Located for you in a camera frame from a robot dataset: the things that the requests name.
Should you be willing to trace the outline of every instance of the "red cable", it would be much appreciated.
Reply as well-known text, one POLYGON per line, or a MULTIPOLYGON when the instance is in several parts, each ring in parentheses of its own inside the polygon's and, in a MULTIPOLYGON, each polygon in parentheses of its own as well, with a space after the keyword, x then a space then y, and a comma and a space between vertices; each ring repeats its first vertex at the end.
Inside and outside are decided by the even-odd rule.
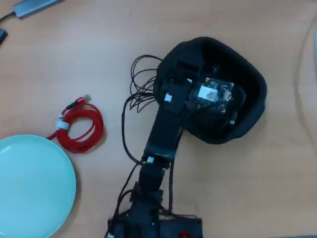
POLYGON ((52 140, 57 137, 58 142, 65 150, 68 150, 72 153, 85 153, 92 149, 101 140, 104 133, 104 120, 101 112, 94 105, 86 103, 83 100, 76 100, 75 102, 77 102, 77 104, 75 104, 70 109, 68 109, 69 107, 65 108, 61 113, 63 115, 62 120, 71 125, 79 118, 89 118, 93 121, 93 124, 89 130, 82 136, 72 139, 68 135, 68 130, 60 128, 52 135, 47 137, 47 139, 52 140), (92 130, 94 131, 87 139, 80 141, 92 130))

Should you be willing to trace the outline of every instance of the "wooden surface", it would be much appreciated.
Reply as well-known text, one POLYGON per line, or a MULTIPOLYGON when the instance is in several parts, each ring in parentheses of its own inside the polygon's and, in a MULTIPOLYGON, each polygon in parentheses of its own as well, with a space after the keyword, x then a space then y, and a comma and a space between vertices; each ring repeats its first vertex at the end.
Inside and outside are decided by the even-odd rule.
MULTIPOLYGON (((16 2, 1 1, 0 14, 16 2)), ((267 108, 250 133, 222 146, 184 134, 175 212, 201 216, 207 238, 317 234, 316 12, 315 0, 66 0, 3 24, 10 36, 0 47, 0 138, 49 135, 63 107, 87 93, 105 117, 107 139, 100 148, 68 153, 80 189, 56 237, 101 238, 106 231, 133 166, 120 135, 133 59, 164 57, 197 36, 223 41, 258 68, 268 84, 267 108)), ((128 146, 137 157, 156 109, 152 104, 127 115, 128 146)), ((71 134, 88 126, 81 122, 71 134)))

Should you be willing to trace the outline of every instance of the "electronic component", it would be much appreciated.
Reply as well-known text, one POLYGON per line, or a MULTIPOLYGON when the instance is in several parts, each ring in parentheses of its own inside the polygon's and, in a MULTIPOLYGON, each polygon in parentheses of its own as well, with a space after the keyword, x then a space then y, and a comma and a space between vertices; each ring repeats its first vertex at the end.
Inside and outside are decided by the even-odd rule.
POLYGON ((21 19, 60 1, 62 0, 24 0, 14 5, 13 9, 16 16, 21 19))
POLYGON ((225 113, 227 105, 233 100, 233 87, 233 82, 206 78, 197 95, 199 101, 197 107, 208 107, 212 112, 225 113))

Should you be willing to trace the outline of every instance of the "plate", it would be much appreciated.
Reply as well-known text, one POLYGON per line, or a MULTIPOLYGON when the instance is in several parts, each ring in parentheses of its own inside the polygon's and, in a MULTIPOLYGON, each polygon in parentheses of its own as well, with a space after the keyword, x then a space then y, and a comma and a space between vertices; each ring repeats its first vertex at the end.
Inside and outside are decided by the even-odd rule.
POLYGON ((67 219, 76 195, 68 156, 34 135, 0 140, 0 238, 48 238, 67 219))

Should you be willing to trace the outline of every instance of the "wire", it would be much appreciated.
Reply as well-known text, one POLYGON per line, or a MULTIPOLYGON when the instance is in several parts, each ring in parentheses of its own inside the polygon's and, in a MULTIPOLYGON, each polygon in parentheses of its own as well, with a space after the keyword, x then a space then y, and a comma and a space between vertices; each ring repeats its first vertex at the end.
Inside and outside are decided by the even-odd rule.
POLYGON ((168 214, 173 211, 173 176, 174 176, 174 161, 170 163, 169 178, 168 178, 168 214))
POLYGON ((8 18, 10 18, 12 16, 16 16, 14 11, 9 13, 9 14, 7 14, 7 15, 5 15, 5 16, 3 16, 3 17, 1 17, 0 18, 0 23, 4 22, 6 19, 8 19, 8 18))
POLYGON ((147 80, 142 86, 139 85, 136 82, 136 77, 141 75, 143 72, 148 71, 155 71, 156 68, 149 68, 149 69, 143 69, 135 73, 135 68, 138 64, 138 62, 145 58, 151 58, 162 61, 161 58, 152 56, 152 55, 142 55, 137 57, 130 68, 130 76, 131 76, 131 83, 130 83, 130 96, 127 98, 123 105, 123 111, 121 114, 121 134, 122 134, 122 143, 124 150, 128 157, 137 165, 142 165, 143 161, 137 160, 129 151, 126 140, 125 140, 125 113, 126 108, 129 105, 129 110, 132 110, 133 108, 137 108, 137 113, 141 112, 147 105, 155 101, 154 94, 153 94, 153 84, 156 80, 156 75, 152 76, 149 80, 147 80))
POLYGON ((104 121, 103 116, 97 107, 86 103, 84 100, 81 102, 76 101, 66 107, 61 113, 63 115, 62 121, 71 125, 74 121, 80 118, 89 118, 93 121, 89 130, 83 135, 72 139, 68 135, 68 129, 60 128, 47 137, 47 139, 52 140, 57 137, 58 142, 65 150, 72 153, 85 153, 95 147, 95 145, 101 140, 104 133, 104 121))

